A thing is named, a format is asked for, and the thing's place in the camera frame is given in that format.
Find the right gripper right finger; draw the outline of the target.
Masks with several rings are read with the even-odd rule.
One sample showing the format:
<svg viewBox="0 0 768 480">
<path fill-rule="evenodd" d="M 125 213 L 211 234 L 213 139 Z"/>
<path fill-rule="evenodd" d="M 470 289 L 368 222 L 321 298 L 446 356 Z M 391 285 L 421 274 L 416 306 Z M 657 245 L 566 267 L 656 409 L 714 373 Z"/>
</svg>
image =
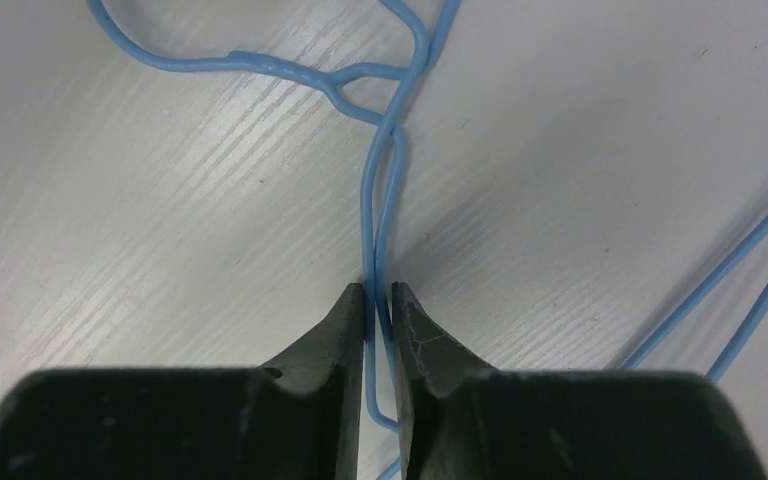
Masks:
<svg viewBox="0 0 768 480">
<path fill-rule="evenodd" d="M 679 371 L 498 369 L 392 286 L 405 479 L 763 479 L 731 403 Z"/>
</svg>

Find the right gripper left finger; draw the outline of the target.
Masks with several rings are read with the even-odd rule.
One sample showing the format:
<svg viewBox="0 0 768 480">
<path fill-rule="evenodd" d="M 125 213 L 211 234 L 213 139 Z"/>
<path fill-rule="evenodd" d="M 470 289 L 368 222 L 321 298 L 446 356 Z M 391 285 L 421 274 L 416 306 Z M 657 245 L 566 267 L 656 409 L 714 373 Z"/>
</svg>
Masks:
<svg viewBox="0 0 768 480">
<path fill-rule="evenodd" d="M 364 290 L 258 367 L 52 369 L 0 404 L 0 479 L 353 479 Z"/>
</svg>

